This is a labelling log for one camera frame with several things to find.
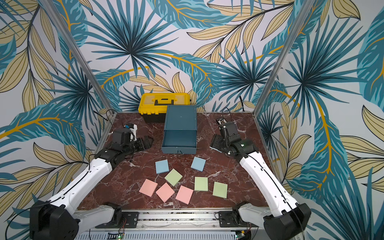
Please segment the right aluminium corner post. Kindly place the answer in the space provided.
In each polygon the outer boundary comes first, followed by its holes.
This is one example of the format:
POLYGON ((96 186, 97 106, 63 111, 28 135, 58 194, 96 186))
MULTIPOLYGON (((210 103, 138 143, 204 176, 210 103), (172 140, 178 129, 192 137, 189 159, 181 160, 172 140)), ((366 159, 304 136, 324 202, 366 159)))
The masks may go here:
POLYGON ((290 31, 290 33, 287 35, 287 39, 285 41, 285 44, 282 47, 282 50, 277 58, 277 61, 274 65, 274 68, 271 71, 271 74, 264 85, 263 91, 258 99, 258 102, 256 104, 256 107, 253 112, 253 117, 256 118, 259 113, 261 112, 261 108, 263 106, 264 101, 268 97, 268 93, 272 88, 272 85, 274 83, 275 78, 278 75, 279 69, 281 68, 283 61, 285 60, 286 56, 289 54, 289 51, 291 50, 291 47, 293 46, 302 25, 305 23, 305 20, 307 16, 310 14, 311 7, 313 6, 315 1, 304 1, 302 8, 300 9, 300 12, 298 13, 297 18, 294 21, 293 28, 290 31))

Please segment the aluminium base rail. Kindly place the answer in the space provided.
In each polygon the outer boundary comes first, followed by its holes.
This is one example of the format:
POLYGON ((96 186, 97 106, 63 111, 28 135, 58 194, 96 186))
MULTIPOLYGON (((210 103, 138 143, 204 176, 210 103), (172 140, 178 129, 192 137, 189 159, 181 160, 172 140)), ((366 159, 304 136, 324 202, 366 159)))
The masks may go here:
POLYGON ((123 223, 103 224, 78 240, 267 240, 262 227, 236 222, 230 208, 124 210, 123 223))

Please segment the aluminium corner post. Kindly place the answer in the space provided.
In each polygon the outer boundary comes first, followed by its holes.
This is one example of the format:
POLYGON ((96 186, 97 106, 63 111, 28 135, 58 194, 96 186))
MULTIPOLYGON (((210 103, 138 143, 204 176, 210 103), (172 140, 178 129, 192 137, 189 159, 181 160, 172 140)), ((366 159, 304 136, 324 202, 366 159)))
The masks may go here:
POLYGON ((313 6, 315 1, 304 1, 302 8, 300 9, 300 12, 298 13, 297 18, 294 21, 293 28, 290 31, 290 33, 287 35, 287 39, 285 41, 285 44, 282 47, 282 50, 277 58, 277 61, 274 65, 274 68, 271 71, 271 74, 264 85, 263 91, 258 99, 258 102, 256 104, 256 107, 253 112, 253 117, 256 118, 259 113, 261 112, 261 108, 263 106, 264 101, 268 97, 268 93, 272 88, 272 85, 274 83, 275 78, 278 75, 279 69, 281 68, 283 61, 285 60, 286 56, 289 54, 289 51, 291 50, 291 47, 293 46, 302 25, 305 23, 305 20, 307 16, 310 14, 311 7, 313 6))
POLYGON ((85 57, 81 53, 80 48, 78 47, 75 39, 73 38, 69 27, 66 26, 64 19, 60 16, 58 9, 55 7, 53 1, 42 0, 40 1, 43 8, 47 11, 48 16, 50 17, 53 24, 57 27, 58 32, 61 34, 65 42, 67 43, 69 50, 73 53, 74 58, 77 60, 78 65, 82 68, 84 74, 90 81, 91 85, 94 88, 94 91, 99 96, 104 107, 112 109, 110 101, 107 99, 101 86, 99 85, 95 75, 93 74, 91 68, 89 67, 85 57))

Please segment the left aluminium corner post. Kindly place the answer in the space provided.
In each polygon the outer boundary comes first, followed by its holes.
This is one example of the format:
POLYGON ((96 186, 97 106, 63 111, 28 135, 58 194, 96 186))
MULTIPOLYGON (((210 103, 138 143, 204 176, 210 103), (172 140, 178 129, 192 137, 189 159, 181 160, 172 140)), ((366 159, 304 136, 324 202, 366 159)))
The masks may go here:
POLYGON ((95 75, 93 74, 91 68, 89 67, 85 57, 81 53, 80 48, 78 47, 75 39, 73 38, 69 27, 66 26, 64 19, 60 16, 58 9, 55 7, 53 1, 42 0, 40 1, 43 8, 47 11, 48 16, 50 17, 53 24, 57 27, 58 32, 61 34, 65 42, 67 43, 69 50, 73 53, 74 58, 77 60, 78 65, 82 68, 84 74, 90 81, 91 85, 94 88, 94 91, 99 96, 104 107, 112 109, 110 101, 107 99, 101 86, 99 85, 95 75))

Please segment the blue sticky note pad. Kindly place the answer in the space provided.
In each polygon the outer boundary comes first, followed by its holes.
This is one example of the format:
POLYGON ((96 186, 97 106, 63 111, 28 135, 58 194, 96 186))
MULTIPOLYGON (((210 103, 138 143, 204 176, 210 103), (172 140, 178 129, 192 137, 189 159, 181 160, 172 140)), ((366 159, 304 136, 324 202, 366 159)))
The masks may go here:
POLYGON ((191 164, 191 168, 202 172, 204 170, 205 164, 206 164, 205 159, 194 157, 193 162, 191 164))
POLYGON ((162 160, 155 162, 156 174, 162 174, 169 172, 168 160, 162 160))

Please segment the yellow black toolbox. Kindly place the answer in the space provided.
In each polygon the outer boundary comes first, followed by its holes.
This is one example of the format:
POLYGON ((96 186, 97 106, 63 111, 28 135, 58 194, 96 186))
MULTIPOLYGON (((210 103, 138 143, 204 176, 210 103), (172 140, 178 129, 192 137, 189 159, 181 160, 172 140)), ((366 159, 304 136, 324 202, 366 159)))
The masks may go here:
POLYGON ((190 105, 190 102, 187 93, 145 93, 138 111, 147 124, 164 123, 168 106, 190 105))

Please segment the teal top drawer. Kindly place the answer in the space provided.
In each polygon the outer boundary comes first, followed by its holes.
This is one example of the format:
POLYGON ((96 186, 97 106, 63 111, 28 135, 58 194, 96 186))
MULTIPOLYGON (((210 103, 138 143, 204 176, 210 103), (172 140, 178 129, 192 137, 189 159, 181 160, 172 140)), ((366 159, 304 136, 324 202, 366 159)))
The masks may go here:
POLYGON ((197 131, 167 130, 164 131, 162 143, 164 154, 194 155, 197 152, 197 131))

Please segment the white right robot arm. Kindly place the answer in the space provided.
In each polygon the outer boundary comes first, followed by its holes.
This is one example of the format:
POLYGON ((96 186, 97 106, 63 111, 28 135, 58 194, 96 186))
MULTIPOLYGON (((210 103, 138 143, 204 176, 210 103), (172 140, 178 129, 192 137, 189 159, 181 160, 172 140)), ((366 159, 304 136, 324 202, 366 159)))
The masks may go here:
POLYGON ((271 240, 303 240, 311 216, 307 204, 299 204, 283 187, 250 139, 242 139, 234 122, 217 119, 220 134, 210 147, 235 159, 251 176, 263 194, 268 208, 250 203, 233 208, 238 222, 263 228, 271 240))

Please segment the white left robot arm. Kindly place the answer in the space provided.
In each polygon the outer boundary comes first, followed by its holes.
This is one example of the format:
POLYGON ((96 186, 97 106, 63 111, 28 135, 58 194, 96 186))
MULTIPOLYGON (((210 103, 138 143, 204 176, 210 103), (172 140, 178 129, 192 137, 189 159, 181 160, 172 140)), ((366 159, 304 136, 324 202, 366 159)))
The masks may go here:
POLYGON ((48 201, 37 201, 30 209, 30 239, 73 240, 78 234, 98 226, 120 227, 122 208, 107 203, 81 214, 76 212, 90 191, 109 175, 126 156, 148 150, 154 139, 138 138, 136 128, 120 128, 113 132, 112 142, 95 154, 88 167, 48 201))

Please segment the pink sticky note pad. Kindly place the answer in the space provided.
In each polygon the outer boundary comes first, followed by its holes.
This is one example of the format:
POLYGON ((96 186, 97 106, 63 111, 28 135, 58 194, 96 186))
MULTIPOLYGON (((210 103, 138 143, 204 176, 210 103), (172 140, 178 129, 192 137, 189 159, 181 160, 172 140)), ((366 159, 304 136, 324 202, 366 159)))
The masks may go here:
POLYGON ((145 181, 144 181, 143 185, 141 186, 139 192, 144 194, 144 195, 146 195, 146 196, 151 197, 154 194, 157 186, 158 186, 158 184, 156 182, 153 182, 153 181, 151 181, 149 179, 145 179, 145 181))
POLYGON ((193 190, 185 186, 180 186, 180 189, 177 193, 176 200, 188 205, 191 197, 193 195, 193 190))
POLYGON ((157 191, 157 196, 166 203, 169 198, 172 197, 172 195, 175 193, 175 191, 170 187, 168 183, 164 183, 157 191))

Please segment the teal drawer cabinet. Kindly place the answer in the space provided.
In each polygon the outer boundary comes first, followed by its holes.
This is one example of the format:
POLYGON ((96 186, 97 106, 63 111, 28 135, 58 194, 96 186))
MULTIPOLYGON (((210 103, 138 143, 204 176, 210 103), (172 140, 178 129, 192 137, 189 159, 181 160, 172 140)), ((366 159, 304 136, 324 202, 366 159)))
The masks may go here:
POLYGON ((167 141, 197 141, 197 109, 191 105, 168 106, 164 126, 167 141))

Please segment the green sticky note pad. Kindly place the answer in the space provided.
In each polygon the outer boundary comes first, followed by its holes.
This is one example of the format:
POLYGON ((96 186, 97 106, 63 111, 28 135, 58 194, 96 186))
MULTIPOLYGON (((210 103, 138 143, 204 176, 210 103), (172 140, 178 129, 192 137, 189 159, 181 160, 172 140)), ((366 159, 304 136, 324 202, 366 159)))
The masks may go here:
POLYGON ((182 179, 182 175, 175 169, 172 169, 166 176, 165 179, 173 187, 182 179))
POLYGON ((207 177, 195 177, 195 191, 197 192, 207 192, 208 188, 208 178, 207 177))
POLYGON ((226 199, 228 194, 228 185, 220 182, 214 182, 213 196, 226 199))

